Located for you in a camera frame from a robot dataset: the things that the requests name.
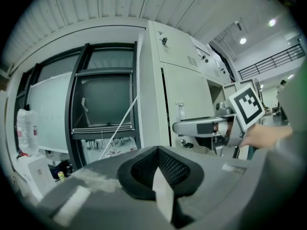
metal railing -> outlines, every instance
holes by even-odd
[[[265,71],[269,71],[278,66],[281,66],[287,62],[293,61],[305,55],[300,44],[283,50],[276,55],[272,55],[262,61],[257,62],[249,67],[240,70],[238,73],[242,80],[248,79],[255,75],[261,74]]]

cable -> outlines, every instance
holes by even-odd
[[[104,156],[104,154],[108,151],[109,149],[109,145],[111,144],[111,141],[113,140],[114,136],[116,135],[116,133],[118,132],[119,128],[121,127],[121,125],[123,124],[125,118],[127,117],[127,115],[129,114],[129,112],[131,111],[131,109],[133,108],[134,104],[136,103],[136,100],[138,99],[140,93],[138,93],[138,95],[135,97],[134,101],[132,102],[131,106],[129,107],[128,111],[126,112],[126,114],[124,115],[123,119],[121,120],[119,126],[117,127],[117,130],[115,131],[115,133],[112,135],[112,137],[110,138],[105,150],[102,152],[100,158],[98,160],[101,160],[101,158]]]

small label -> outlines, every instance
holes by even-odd
[[[224,164],[223,167],[222,167],[222,170],[229,171],[229,172],[235,172],[235,173],[239,173],[239,174],[244,174],[245,171],[246,171],[246,168]]]

robotic arm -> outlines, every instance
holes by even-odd
[[[250,86],[216,105],[214,117],[182,120],[173,124],[180,136],[193,136],[201,146],[214,150],[217,156],[237,158],[238,146],[246,131],[263,115],[264,108]]]

glass window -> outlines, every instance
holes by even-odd
[[[73,128],[116,129],[130,106],[130,74],[78,77],[73,100]],[[122,125],[131,127],[128,115]]]
[[[81,140],[86,163],[90,164],[97,161],[104,152],[109,141],[110,139]],[[136,149],[137,147],[133,137],[115,138],[112,140],[110,148],[102,158],[106,159],[118,156]]]
[[[44,81],[51,77],[71,72],[76,64],[79,54],[69,56],[44,66],[39,74],[37,82]]]
[[[30,88],[30,109],[38,114],[37,133],[41,149],[67,153],[65,103],[71,76],[64,74]]]
[[[121,49],[106,49],[92,53],[87,69],[106,67],[132,68],[133,51]]]

